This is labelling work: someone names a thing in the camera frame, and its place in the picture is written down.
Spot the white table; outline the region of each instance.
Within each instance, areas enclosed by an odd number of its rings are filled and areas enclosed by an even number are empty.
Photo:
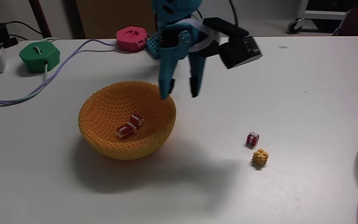
[[[247,65],[209,58],[197,98],[178,64],[173,132],[138,161],[93,151],[77,116],[104,86],[157,83],[147,52],[79,54],[39,96],[0,107],[0,224],[358,223],[358,37],[256,40],[264,56]],[[82,42],[54,44],[65,59]],[[7,50],[0,98],[42,81],[18,56],[28,43]],[[269,153],[261,170],[249,131]]]

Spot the pink device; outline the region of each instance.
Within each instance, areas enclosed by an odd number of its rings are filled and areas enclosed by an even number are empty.
[[[120,50],[138,52],[146,46],[147,32],[141,27],[126,27],[117,31],[117,44]]]

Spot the yellow lego cube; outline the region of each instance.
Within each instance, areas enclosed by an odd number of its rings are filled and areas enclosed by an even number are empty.
[[[252,156],[252,161],[260,166],[263,166],[267,162],[267,158],[269,158],[269,154],[263,149],[258,149],[254,152],[254,156]]]

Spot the red and white gift box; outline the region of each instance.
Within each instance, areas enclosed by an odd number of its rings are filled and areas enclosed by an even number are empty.
[[[255,146],[259,141],[259,135],[255,132],[251,131],[247,137],[247,144],[251,146]]]

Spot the yellow bowl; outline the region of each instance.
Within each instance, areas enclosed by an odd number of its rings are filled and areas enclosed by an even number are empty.
[[[118,138],[117,128],[132,114],[144,118],[138,133]],[[172,98],[160,99],[158,86],[145,82],[121,82],[93,94],[81,108],[78,126],[98,152],[114,159],[147,156],[168,139],[176,118]]]

